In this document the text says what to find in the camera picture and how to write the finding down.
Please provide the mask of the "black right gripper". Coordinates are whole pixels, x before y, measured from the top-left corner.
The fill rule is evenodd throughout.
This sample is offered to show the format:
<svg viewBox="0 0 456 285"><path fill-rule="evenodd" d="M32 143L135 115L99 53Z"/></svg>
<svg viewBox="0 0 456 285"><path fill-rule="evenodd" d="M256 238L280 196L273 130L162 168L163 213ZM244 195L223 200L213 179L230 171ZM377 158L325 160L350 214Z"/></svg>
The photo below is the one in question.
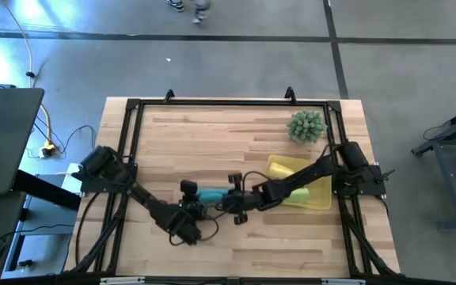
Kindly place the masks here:
<svg viewBox="0 0 456 285"><path fill-rule="evenodd" d="M243 180L242 173L233 173L228 176L230 184L240 184ZM248 221L248 215L243 211L257 209L261 202L259 194L252 192L229 191L222 197L222 210L234 216L234 224L241 225Z"/></svg>

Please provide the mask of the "black aluminium table frame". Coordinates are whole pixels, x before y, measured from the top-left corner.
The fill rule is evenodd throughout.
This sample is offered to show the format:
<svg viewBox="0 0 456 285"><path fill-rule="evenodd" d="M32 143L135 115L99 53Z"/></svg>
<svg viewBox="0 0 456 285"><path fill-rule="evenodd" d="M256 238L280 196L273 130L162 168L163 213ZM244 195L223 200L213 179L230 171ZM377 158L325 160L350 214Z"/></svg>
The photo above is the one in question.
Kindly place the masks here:
<svg viewBox="0 0 456 285"><path fill-rule="evenodd" d="M314 160L327 137L309 146L292 141L287 122L302 110L327 110L334 126L331 139L356 141L369 161L371 139L357 100L283 99L242 102L202 99L187 104L175 99L145 105L141 120L130 119L130 133L139 134L135 148L138 181L169 202L181 196L188 179L204 187L222 187L231 173L250 173L248 184L261 181L268 157L280 154ZM116 274L119 276L208 277L346 277L349 274L338 206L314 211L279 206L252 211L237 226L229 215L204 222L207 240L180 245L159 229L147 210L130 201L123 225Z"/></svg>

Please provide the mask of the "dark grey desk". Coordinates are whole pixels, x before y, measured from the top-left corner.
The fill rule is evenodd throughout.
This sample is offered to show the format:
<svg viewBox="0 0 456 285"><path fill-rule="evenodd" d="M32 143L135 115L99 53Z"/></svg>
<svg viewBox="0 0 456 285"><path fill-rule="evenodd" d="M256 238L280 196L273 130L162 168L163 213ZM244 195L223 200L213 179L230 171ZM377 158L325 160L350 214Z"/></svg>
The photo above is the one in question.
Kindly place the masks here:
<svg viewBox="0 0 456 285"><path fill-rule="evenodd" d="M0 89L0 195L11 190L43 97L41 88Z"/></svg>

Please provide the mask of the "green microfiber towel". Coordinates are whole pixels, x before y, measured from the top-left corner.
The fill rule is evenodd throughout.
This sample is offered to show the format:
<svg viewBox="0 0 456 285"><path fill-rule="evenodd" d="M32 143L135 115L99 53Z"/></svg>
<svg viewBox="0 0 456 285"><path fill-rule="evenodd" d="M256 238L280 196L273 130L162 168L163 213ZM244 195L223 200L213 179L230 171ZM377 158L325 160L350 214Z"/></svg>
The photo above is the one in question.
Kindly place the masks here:
<svg viewBox="0 0 456 285"><path fill-rule="evenodd" d="M286 199L287 203L306 203L310 197L309 190L307 188L297 188L291 192L289 197Z"/></svg>

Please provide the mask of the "yellow translucent plastic basket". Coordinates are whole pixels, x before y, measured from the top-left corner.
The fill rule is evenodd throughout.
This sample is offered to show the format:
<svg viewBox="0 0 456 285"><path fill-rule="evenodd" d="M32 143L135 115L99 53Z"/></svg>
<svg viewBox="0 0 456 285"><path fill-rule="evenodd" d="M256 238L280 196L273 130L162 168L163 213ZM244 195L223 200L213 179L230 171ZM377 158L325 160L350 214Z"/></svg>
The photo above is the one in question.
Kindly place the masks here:
<svg viewBox="0 0 456 285"><path fill-rule="evenodd" d="M292 158L281 155L272 154L268 157L268 167L273 163L286 166L294 170L294 174L299 170L306 168L311 164L311 161L301 158ZM303 186L307 188L310 197L306 203L287 203L286 199L283 201L284 205L292 207L301 207L309 210L323 211L328 210L332 206L332 177L322 177L310 184Z"/></svg>

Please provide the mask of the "green artificial succulent plant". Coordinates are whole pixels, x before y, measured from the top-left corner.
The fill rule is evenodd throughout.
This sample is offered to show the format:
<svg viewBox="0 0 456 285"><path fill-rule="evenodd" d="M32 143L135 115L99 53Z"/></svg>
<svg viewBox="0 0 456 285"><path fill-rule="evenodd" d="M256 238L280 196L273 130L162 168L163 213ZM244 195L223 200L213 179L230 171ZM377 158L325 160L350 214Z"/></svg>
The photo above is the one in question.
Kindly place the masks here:
<svg viewBox="0 0 456 285"><path fill-rule="evenodd" d="M288 135L297 143L316 143L324 133L327 125L320 112L301 110L291 116L287 123Z"/></svg>

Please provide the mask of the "silver metal bracket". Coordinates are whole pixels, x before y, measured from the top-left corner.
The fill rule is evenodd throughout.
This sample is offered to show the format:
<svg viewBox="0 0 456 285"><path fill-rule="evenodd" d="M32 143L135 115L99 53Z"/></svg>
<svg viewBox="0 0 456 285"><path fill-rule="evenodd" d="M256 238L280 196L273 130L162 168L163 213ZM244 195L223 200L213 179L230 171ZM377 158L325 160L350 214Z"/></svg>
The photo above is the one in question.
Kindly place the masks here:
<svg viewBox="0 0 456 285"><path fill-rule="evenodd" d="M321 285L367 285L363 279L324 278Z"/></svg>
<svg viewBox="0 0 456 285"><path fill-rule="evenodd" d="M99 285L143 285L145 282L144 276L117 276L101 278Z"/></svg>

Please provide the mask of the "yellow microfiber towel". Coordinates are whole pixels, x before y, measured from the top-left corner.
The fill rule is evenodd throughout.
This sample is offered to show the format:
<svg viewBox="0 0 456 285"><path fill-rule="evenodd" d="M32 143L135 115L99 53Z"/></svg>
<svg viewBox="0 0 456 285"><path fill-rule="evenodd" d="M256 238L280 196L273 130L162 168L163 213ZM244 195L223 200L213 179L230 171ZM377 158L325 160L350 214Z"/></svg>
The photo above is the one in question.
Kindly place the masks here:
<svg viewBox="0 0 456 285"><path fill-rule="evenodd" d="M294 170L287 168L281 164L273 162L268 167L267 176L272 179L285 179L295 173Z"/></svg>

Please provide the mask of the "teal microfiber towel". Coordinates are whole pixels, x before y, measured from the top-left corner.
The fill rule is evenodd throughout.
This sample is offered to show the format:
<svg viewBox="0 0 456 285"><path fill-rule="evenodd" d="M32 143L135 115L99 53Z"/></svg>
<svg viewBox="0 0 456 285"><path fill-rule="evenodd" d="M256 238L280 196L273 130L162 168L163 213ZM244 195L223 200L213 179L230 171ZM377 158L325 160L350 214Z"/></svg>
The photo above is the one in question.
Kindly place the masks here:
<svg viewBox="0 0 456 285"><path fill-rule="evenodd" d="M228 188L199 188L196 192L196 200L204 206L211 206L221 202L228 192Z"/></svg>

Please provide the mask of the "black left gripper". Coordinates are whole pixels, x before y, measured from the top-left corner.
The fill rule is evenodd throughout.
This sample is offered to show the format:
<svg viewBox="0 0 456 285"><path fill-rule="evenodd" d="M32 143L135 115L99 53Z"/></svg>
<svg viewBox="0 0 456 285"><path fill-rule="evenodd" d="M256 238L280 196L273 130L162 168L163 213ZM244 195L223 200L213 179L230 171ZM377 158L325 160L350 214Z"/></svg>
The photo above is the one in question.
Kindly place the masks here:
<svg viewBox="0 0 456 285"><path fill-rule="evenodd" d="M205 220L207 218L207 209L196 194L198 184L194 181L182 180L180 182L180 191L184 193L179 202L181 208L187 211L195 220ZM201 231L196 227L183 227L180 229L180 239L188 245L195 245L201 238Z"/></svg>

